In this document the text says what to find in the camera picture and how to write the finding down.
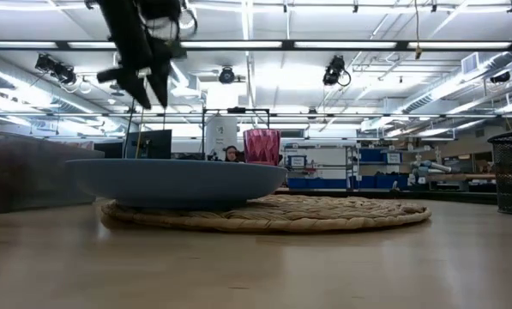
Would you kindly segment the black overhead frame bar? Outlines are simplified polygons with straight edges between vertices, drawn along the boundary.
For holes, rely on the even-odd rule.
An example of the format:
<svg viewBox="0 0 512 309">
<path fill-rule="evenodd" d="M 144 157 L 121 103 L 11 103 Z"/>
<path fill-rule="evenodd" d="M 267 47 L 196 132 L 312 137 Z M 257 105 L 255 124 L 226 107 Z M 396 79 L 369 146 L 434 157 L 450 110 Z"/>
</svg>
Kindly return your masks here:
<svg viewBox="0 0 512 309">
<path fill-rule="evenodd" d="M 188 51 L 341 51 L 341 52 L 512 52 L 512 41 L 499 40 L 186 40 Z M 3 51 L 113 52 L 110 41 L 0 40 Z"/>
</svg>

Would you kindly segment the dark computer monitor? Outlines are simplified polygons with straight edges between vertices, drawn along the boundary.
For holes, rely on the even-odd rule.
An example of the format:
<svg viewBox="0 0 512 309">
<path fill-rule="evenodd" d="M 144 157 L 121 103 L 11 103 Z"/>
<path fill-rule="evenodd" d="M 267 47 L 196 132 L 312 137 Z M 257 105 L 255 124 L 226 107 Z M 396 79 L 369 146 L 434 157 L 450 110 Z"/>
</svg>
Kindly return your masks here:
<svg viewBox="0 0 512 309">
<path fill-rule="evenodd" d="M 170 159 L 172 130 L 151 130 L 128 134 L 127 159 Z"/>
</svg>

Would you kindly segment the black metal stand frame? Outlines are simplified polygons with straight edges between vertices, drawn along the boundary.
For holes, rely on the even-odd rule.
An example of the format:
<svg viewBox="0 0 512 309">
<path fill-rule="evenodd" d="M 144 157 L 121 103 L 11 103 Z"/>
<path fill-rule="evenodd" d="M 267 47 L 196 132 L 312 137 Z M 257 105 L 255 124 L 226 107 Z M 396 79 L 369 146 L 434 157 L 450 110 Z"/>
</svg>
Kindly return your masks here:
<svg viewBox="0 0 512 309">
<path fill-rule="evenodd" d="M 214 159 L 211 156 L 205 155 L 205 125 L 208 121 L 208 118 L 212 116 L 225 116 L 225 117 L 233 117 L 237 119 L 237 125 L 239 120 L 243 120 L 244 118 L 247 118 L 250 122 L 249 125 L 252 126 L 253 129 L 256 128 L 256 121 L 263 122 L 265 124 L 265 128 L 270 128 L 270 118 L 271 118 L 271 112 L 268 108 L 246 108 L 246 107 L 229 107 L 229 108 L 202 108 L 202 115 L 201 115 L 201 154 L 202 158 L 204 160 L 211 160 L 216 161 L 218 159 Z M 242 145 L 243 142 L 237 141 L 237 146 Z"/>
</svg>

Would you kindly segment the round woven straw placemat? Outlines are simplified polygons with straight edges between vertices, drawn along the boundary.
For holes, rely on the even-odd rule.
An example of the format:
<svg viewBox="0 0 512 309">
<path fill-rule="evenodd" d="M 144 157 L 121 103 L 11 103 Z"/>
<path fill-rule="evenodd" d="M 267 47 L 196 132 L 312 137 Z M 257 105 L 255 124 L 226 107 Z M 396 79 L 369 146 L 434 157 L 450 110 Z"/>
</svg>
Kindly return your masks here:
<svg viewBox="0 0 512 309">
<path fill-rule="evenodd" d="M 364 197 L 269 195 L 228 210 L 168 210 L 101 206 L 117 221 L 143 226 L 228 233 L 325 233 L 397 227 L 426 221 L 431 210 L 417 203 Z"/>
</svg>

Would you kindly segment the metal storage shelving rack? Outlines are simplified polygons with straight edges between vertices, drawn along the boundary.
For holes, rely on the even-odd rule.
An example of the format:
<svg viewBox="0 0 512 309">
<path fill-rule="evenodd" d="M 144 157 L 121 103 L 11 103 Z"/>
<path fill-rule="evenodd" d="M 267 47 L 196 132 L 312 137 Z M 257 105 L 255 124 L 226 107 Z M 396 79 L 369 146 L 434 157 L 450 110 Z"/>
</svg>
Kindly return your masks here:
<svg viewBox="0 0 512 309">
<path fill-rule="evenodd" d="M 361 148 L 379 148 L 386 154 L 384 164 L 359 161 Z M 342 191 L 390 190 L 408 186 L 408 165 L 400 151 L 389 147 L 357 144 L 288 143 L 282 147 L 283 166 L 289 178 L 346 179 L 349 187 Z M 291 189 L 341 190 L 341 189 Z"/>
</svg>

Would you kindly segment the white cylindrical tank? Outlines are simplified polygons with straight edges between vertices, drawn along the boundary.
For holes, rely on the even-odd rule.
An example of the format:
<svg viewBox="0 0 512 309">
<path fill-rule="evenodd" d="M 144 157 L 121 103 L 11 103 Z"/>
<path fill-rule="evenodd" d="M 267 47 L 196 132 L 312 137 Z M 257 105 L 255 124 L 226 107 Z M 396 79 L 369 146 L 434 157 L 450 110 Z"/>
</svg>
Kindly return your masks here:
<svg viewBox="0 0 512 309">
<path fill-rule="evenodd" d="M 225 116 L 212 116 L 205 125 L 205 155 L 223 161 L 226 148 L 237 146 L 237 119 Z"/>
</svg>

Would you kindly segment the blue round plate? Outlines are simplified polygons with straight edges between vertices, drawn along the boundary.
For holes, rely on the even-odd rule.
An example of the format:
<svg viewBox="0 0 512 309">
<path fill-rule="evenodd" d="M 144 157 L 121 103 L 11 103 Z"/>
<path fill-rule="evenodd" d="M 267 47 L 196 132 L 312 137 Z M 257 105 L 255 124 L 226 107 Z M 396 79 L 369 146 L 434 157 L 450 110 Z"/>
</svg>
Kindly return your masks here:
<svg viewBox="0 0 512 309">
<path fill-rule="evenodd" d="M 224 161 L 81 159 L 66 167 L 86 193 L 149 209 L 242 208 L 286 179 L 283 167 Z"/>
</svg>

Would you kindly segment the pink faceted plastic cup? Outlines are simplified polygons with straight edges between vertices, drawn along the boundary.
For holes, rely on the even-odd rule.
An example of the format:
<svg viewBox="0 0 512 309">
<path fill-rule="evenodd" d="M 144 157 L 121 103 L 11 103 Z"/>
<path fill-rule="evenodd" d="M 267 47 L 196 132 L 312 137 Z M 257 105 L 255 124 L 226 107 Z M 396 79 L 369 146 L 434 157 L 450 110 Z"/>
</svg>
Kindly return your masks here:
<svg viewBox="0 0 512 309">
<path fill-rule="evenodd" d="M 246 130 L 244 158 L 247 163 L 277 166 L 280 161 L 280 132 L 273 129 Z"/>
</svg>

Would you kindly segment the blue storage bin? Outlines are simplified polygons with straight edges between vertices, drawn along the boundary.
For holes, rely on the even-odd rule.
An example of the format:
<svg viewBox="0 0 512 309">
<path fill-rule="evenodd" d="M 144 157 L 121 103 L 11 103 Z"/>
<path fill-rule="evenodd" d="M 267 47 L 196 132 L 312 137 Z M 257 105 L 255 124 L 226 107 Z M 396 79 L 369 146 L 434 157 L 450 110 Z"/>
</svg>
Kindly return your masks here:
<svg viewBox="0 0 512 309">
<path fill-rule="evenodd" d="M 361 163 L 384 164 L 387 162 L 386 154 L 379 148 L 361 148 L 358 153 Z"/>
<path fill-rule="evenodd" d="M 290 189 L 342 189 L 349 187 L 346 179 L 306 179 L 306 178 L 289 178 L 287 186 Z"/>
</svg>

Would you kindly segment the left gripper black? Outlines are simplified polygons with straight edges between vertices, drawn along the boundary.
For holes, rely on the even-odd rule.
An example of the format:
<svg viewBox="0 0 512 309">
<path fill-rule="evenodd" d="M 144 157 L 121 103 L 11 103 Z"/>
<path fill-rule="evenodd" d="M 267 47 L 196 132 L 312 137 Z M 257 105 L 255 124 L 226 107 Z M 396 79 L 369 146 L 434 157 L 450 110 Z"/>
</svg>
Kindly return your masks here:
<svg viewBox="0 0 512 309">
<path fill-rule="evenodd" d="M 96 3 L 122 66 L 98 72 L 98 82 L 115 82 L 143 108 L 150 110 L 144 86 L 144 78 L 150 74 L 148 82 L 158 102 L 167 108 L 173 51 L 166 41 L 149 33 L 145 21 L 173 19 L 173 0 L 96 0 Z"/>
</svg>

